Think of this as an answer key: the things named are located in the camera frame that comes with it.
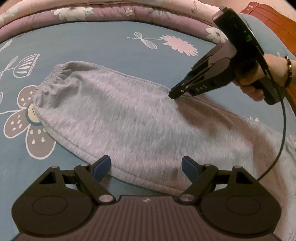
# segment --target bed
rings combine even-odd
[[[211,20],[218,10],[195,0],[104,3],[23,0],[0,15],[1,240],[11,240],[18,234],[11,207],[37,177],[51,165],[73,169],[84,163],[25,114],[34,89],[54,66],[86,61],[172,88],[215,44],[227,40]],[[266,53],[288,54],[296,59],[262,22],[253,16],[240,16]],[[280,103],[268,106],[265,102],[254,102],[232,83],[201,98],[282,133]],[[296,151],[296,117],[286,99],[284,103],[286,142]],[[282,161],[284,164],[280,161],[274,173],[261,181],[282,207],[275,234],[284,241],[296,240],[295,153],[291,156],[290,161]],[[269,186],[276,175],[282,177],[274,187]],[[128,183],[112,173],[102,184],[116,198],[125,194],[178,194]],[[279,196],[283,187],[287,190]]]

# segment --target blue floral bedsheet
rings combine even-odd
[[[252,30],[255,35],[260,31],[256,27]],[[216,34],[211,36],[221,41]],[[273,45],[273,49],[264,45],[265,37],[261,42],[267,53],[286,54],[282,45]],[[34,30],[3,43],[0,49],[1,240],[10,240],[18,233],[11,218],[11,206],[41,173],[51,165],[72,169],[82,163],[46,133],[31,104],[34,89],[56,64],[74,60],[92,62],[172,88],[214,46],[190,35],[137,22],[65,23]],[[279,103],[274,106],[256,103],[234,84],[204,94],[203,98],[282,132]],[[287,136],[296,147],[296,118],[286,99],[285,106]],[[159,195],[110,177],[103,183],[116,197]]]

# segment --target logo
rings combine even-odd
[[[200,92],[201,90],[207,89],[206,85],[200,86],[200,87],[196,87],[195,88],[197,92]]]
[[[148,203],[149,201],[151,201],[150,198],[143,199],[143,202],[145,202],[145,203]]]

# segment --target pink flower print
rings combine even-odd
[[[196,48],[193,47],[193,45],[189,44],[186,41],[183,41],[182,39],[178,39],[174,36],[162,36],[160,39],[166,40],[166,43],[163,43],[164,45],[172,46],[172,49],[178,50],[180,53],[185,53],[188,56],[192,55],[195,56],[197,55]]]

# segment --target black cable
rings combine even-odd
[[[270,76],[270,79],[271,79],[271,81],[272,81],[272,84],[274,85],[274,87],[275,87],[275,89],[276,89],[276,92],[278,93],[278,96],[279,96],[279,98],[281,99],[281,95],[280,95],[280,93],[279,93],[279,89],[278,89],[278,87],[277,87],[277,85],[276,85],[276,82],[274,81],[274,78],[272,77],[272,75],[271,75],[271,73],[270,73],[270,71],[269,71],[269,69],[267,69],[266,70],[267,71],[267,73],[268,73],[268,75]],[[274,162],[270,165],[270,167],[257,179],[257,181],[260,181],[263,177],[265,177],[265,175],[267,174],[267,173],[269,173],[269,171],[275,166],[275,164],[277,163],[277,161],[279,160],[279,157],[280,157],[280,155],[281,155],[281,153],[282,153],[282,151],[283,151],[283,148],[284,148],[284,144],[285,144],[285,139],[286,139],[286,127],[287,127],[287,119],[286,119],[286,110],[285,110],[285,105],[284,105],[284,101],[283,100],[281,100],[281,107],[282,107],[282,109],[283,109],[283,115],[284,115],[284,130],[283,130],[283,139],[282,139],[282,141],[281,141],[281,148],[280,148],[280,150],[279,150],[279,153],[278,153],[278,155],[277,155],[277,157],[276,157],[276,159],[274,160]]]

